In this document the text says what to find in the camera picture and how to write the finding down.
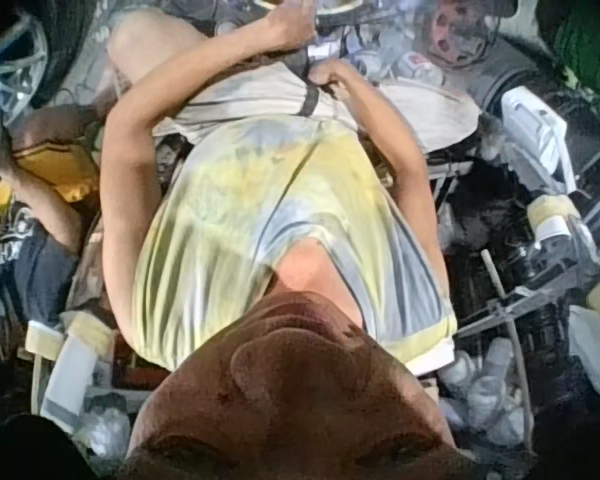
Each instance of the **skin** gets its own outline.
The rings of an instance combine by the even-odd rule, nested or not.
[[[417,379],[324,297],[269,296],[143,407],[120,478],[461,478]]]
[[[206,39],[185,22],[157,11],[136,12],[112,35],[108,50],[133,87],[107,119],[102,157],[101,200],[105,227],[103,267],[111,305],[122,335],[133,345],[131,303],[140,251],[162,200],[152,129],[213,77],[255,55],[291,49],[315,36],[311,2],[283,4],[265,18],[230,34]],[[448,292],[436,215],[424,156],[402,115],[353,68],[327,62],[311,73],[318,85],[346,93],[347,105],[395,170],[393,197]],[[355,299],[327,252],[305,240],[275,267],[269,295],[309,291],[326,296],[358,326]]]
[[[156,13],[190,46],[150,65],[134,60],[129,25],[109,53],[134,82],[106,126],[101,198],[104,273],[122,334],[133,338],[131,298],[138,256],[160,204],[152,128],[215,75],[254,55],[300,46],[315,35],[314,7],[285,4],[263,20],[212,39]],[[427,168],[393,106],[355,70],[314,70],[333,83],[396,172],[400,211],[447,287],[437,246]],[[448,426],[417,379],[361,328],[362,319],[328,254],[303,241],[276,267],[266,295],[153,393],[136,421],[120,478],[456,478],[466,470]]]
[[[90,109],[77,106],[44,108],[32,113],[21,128],[9,135],[0,118],[0,178],[26,203],[45,230],[69,252],[78,254],[82,220],[78,212],[44,180],[21,169],[12,151],[46,141],[68,142],[84,133],[97,119]]]

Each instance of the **green fabric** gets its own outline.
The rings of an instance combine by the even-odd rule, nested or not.
[[[554,50],[583,85],[600,95],[600,5],[572,3],[571,15],[558,28]]]

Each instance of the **junk pile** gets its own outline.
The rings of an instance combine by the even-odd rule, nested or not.
[[[524,408],[516,379],[510,375],[513,345],[495,338],[484,361],[456,351],[455,361],[438,372],[451,397],[440,399],[440,409],[454,431],[485,432],[502,447],[515,447],[524,439]]]

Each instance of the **eye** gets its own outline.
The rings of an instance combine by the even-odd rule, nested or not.
[[[205,475],[208,478],[235,466],[235,462],[217,448],[187,437],[169,437],[152,444],[146,450],[183,472]]]
[[[439,439],[421,435],[393,437],[380,442],[369,453],[360,457],[356,464],[368,468],[408,465],[439,445]]]

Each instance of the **plastic bag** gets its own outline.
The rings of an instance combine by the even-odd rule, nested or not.
[[[85,413],[74,439],[105,460],[122,460],[131,438],[129,417],[117,408]]]
[[[569,349],[580,357],[593,388],[600,394],[600,313],[569,308]]]

